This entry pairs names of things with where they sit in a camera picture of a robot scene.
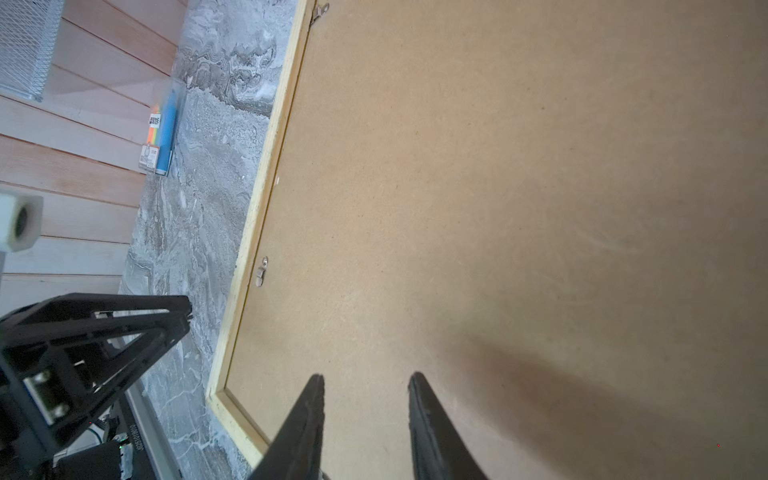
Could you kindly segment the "light wooden picture frame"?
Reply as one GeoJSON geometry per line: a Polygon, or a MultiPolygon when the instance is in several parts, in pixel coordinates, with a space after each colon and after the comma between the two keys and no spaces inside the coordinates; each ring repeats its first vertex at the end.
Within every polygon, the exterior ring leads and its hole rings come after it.
{"type": "Polygon", "coordinates": [[[253,288],[251,275],[257,270],[257,250],[289,123],[307,38],[315,13],[325,13],[327,10],[326,1],[297,3],[205,393],[207,405],[252,468],[256,467],[263,458],[268,449],[269,440],[260,433],[256,423],[247,417],[234,399],[227,388],[227,379],[244,307],[249,291],[253,288]]]}

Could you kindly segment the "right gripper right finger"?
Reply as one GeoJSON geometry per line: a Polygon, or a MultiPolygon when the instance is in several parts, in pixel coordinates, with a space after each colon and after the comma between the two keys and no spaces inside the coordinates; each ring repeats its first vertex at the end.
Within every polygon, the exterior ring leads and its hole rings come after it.
{"type": "Polygon", "coordinates": [[[408,383],[409,431],[415,479],[487,479],[425,375],[408,383]]]}

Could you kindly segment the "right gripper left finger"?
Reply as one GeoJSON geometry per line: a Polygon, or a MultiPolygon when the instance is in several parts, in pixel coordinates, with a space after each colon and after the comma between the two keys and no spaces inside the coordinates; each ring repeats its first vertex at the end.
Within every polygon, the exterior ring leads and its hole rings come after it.
{"type": "Polygon", "coordinates": [[[324,399],[324,378],[314,374],[249,479],[324,479],[321,470],[324,399]]]}

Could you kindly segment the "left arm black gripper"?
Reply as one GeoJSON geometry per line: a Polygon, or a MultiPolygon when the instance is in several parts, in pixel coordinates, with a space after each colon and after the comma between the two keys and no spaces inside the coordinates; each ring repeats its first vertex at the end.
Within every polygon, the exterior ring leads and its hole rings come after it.
{"type": "Polygon", "coordinates": [[[1,477],[121,479],[124,446],[62,455],[190,330],[184,295],[74,293],[1,319],[1,477]]]}

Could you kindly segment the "brown cardboard backing board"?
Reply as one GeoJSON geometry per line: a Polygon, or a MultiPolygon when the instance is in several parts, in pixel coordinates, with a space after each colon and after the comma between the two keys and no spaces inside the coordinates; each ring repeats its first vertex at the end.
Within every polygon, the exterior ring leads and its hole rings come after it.
{"type": "Polygon", "coordinates": [[[334,1],[226,388],[326,385],[334,479],[412,474],[428,378],[493,479],[767,475],[767,5],[334,1]]]}

